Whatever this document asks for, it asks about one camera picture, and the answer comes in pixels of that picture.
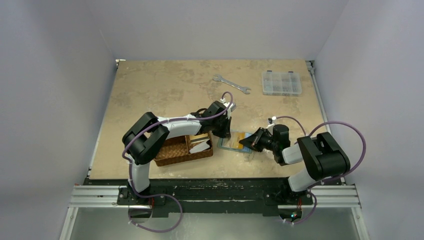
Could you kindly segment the teal leather card holder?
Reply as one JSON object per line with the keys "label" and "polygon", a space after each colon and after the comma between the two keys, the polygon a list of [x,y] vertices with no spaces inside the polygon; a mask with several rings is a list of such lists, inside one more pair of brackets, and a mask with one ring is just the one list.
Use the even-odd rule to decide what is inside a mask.
{"label": "teal leather card holder", "polygon": [[251,154],[253,151],[250,148],[239,143],[240,140],[245,139],[251,135],[252,133],[250,132],[230,130],[230,137],[219,138],[217,147],[227,151]]}

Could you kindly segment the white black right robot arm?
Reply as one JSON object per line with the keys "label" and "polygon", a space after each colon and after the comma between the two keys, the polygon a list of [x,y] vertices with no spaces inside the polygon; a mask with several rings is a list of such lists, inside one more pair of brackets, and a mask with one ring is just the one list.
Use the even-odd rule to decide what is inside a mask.
{"label": "white black right robot arm", "polygon": [[340,176],[351,169],[349,158],[329,132],[319,133],[316,138],[299,137],[297,143],[291,145],[289,128],[276,124],[272,126],[272,131],[258,128],[239,143],[256,152],[271,151],[280,166],[304,163],[300,172],[283,182],[280,196],[288,204],[298,200],[301,192],[314,183]]}

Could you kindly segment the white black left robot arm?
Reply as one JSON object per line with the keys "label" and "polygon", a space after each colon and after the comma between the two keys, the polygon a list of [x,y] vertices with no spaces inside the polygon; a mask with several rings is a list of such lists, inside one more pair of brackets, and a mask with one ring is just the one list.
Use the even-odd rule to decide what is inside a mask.
{"label": "white black left robot arm", "polygon": [[129,164],[129,197],[138,205],[149,199],[150,162],[158,155],[166,140],[212,132],[219,138],[230,137],[231,112],[236,104],[224,98],[208,108],[180,117],[159,117],[152,112],[141,118],[123,135],[121,156]]}

